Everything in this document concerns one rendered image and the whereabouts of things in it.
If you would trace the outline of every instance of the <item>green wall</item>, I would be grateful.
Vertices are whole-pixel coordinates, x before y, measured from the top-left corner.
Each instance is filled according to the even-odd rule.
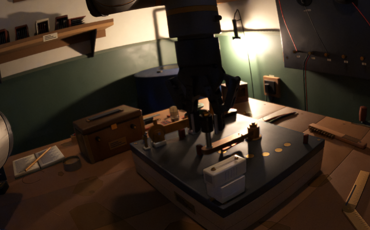
[[[0,110],[12,126],[12,154],[69,138],[77,119],[121,104],[136,107],[133,75],[174,63],[174,42],[166,39],[100,51],[93,58],[81,56],[3,78]]]
[[[242,46],[235,46],[232,36],[233,33],[218,36],[226,72],[240,76],[252,88],[246,51],[247,46],[252,46],[249,56],[254,97],[266,99],[263,76],[274,75],[281,79],[281,98],[274,98],[274,102],[304,110],[303,71],[284,68],[280,32],[247,32],[247,37],[259,37],[254,39],[259,42]],[[307,97],[309,112],[359,123],[359,107],[364,105],[368,107],[367,119],[370,120],[370,80],[307,71]]]
[[[247,36],[259,39],[240,43],[231,38],[232,33],[218,35],[225,71],[240,76],[249,84],[249,96],[259,100],[266,99],[263,76],[280,77],[281,98],[274,102],[304,109],[303,72],[284,68],[280,33],[248,33]],[[163,39],[100,51],[94,58],[81,56],[5,77],[0,84],[0,110],[12,125],[13,154],[69,138],[74,133],[74,120],[121,104],[137,106],[133,75],[174,63],[174,43]],[[368,80],[307,71],[307,89],[310,112],[357,122],[359,107],[365,105],[370,120]]]

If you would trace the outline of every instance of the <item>blue barrel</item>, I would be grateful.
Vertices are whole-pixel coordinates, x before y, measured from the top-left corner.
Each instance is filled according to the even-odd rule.
[[[150,114],[174,105],[166,87],[166,81],[176,77],[179,72],[177,64],[163,65],[143,70],[134,75],[137,85],[138,107],[142,114]]]

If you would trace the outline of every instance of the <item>black platform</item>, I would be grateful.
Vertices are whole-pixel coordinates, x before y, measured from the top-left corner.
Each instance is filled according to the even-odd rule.
[[[226,127],[219,135],[212,132],[212,142],[247,129],[248,125],[256,120],[237,115],[237,120],[227,118]],[[303,144],[303,133],[279,127],[267,122],[258,121],[262,139],[258,141],[244,141],[225,154],[218,152],[199,157],[196,154],[196,145],[205,145],[205,134],[188,135],[185,140],[169,143],[159,148],[146,151],[142,147],[143,141],[131,143],[131,150],[140,159],[150,165],[158,173],[182,189],[198,202],[221,217],[226,217],[241,207],[264,194],[283,179],[288,177],[316,153],[324,148],[324,139],[309,136],[308,144]],[[247,158],[247,172],[245,191],[225,204],[218,201],[211,202],[203,181],[203,169],[220,162],[233,154]]]

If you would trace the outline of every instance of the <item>yellow ruler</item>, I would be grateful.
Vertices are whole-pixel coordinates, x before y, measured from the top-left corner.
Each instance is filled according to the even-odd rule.
[[[370,230],[368,224],[364,221],[362,216],[356,211],[356,206],[364,191],[365,184],[367,183],[369,172],[360,171],[355,181],[348,198],[343,206],[343,213],[345,217],[351,222],[356,230]]]

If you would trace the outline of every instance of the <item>workbench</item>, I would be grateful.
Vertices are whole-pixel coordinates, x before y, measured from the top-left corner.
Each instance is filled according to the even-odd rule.
[[[201,101],[208,108],[206,99]],[[315,123],[366,142],[362,150],[325,139],[319,176],[247,230],[353,230],[341,208],[360,170],[370,172],[370,128],[282,105],[249,99],[234,106],[238,113],[263,120],[297,111],[275,124],[309,135]],[[166,112],[157,112],[160,117]],[[14,179],[12,161],[57,145],[65,157],[78,155],[82,168],[64,171],[57,164]],[[0,196],[0,229],[7,230],[198,230],[198,223],[142,178],[131,151],[90,164],[71,139],[9,157],[4,169],[9,183]],[[370,176],[357,211],[370,226]]]

